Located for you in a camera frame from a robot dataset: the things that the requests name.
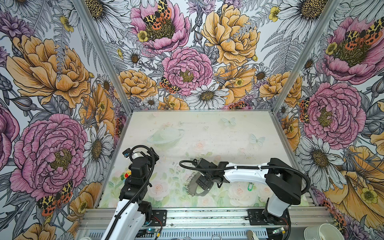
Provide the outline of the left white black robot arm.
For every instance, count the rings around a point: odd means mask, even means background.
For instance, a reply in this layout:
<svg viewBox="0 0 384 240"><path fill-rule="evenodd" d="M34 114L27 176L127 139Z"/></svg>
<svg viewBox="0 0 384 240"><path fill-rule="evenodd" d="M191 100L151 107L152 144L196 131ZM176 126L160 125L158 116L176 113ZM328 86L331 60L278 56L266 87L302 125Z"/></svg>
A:
<svg viewBox="0 0 384 240"><path fill-rule="evenodd" d="M131 174L120 191L118 205L103 240L133 240L152 217L152 204L143 199L151 186L150 178L159 155L152 147L137 145L124 150L123 156L131 161Z"/></svg>

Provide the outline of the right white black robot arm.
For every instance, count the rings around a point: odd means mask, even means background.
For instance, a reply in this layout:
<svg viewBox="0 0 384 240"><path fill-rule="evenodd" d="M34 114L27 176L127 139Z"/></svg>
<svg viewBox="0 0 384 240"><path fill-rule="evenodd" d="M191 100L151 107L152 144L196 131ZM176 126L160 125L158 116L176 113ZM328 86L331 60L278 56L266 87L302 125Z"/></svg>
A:
<svg viewBox="0 0 384 240"><path fill-rule="evenodd" d="M311 180L306 174L277 158L259 165L229 162L215 164L203 158L182 160L179 165L196 172L186 187L192 196L205 196L214 186L221 188L224 184L250 183L268 186L272 196L268 198L264 209L255 214L249 213L248 219L252 225L288 223L288 208L299 205L302 195L311 187Z"/></svg>

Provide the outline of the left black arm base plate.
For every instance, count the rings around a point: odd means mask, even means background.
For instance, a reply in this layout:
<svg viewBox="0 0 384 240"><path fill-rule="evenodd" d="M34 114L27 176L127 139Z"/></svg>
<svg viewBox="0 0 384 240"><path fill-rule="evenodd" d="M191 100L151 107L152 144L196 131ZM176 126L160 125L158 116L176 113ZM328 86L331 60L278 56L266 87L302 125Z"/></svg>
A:
<svg viewBox="0 0 384 240"><path fill-rule="evenodd" d="M152 210L150 227L165 227L167 223L167 210Z"/></svg>

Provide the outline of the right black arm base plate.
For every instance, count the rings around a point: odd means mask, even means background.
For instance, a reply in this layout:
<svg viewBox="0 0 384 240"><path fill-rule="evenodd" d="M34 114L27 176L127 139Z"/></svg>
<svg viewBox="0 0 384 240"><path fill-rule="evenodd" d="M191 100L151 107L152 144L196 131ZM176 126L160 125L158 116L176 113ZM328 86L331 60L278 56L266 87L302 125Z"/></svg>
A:
<svg viewBox="0 0 384 240"><path fill-rule="evenodd" d="M281 217L269 214L265 209L248 209L246 220L251 226L287 226L290 223L288 211L284 211Z"/></svg>

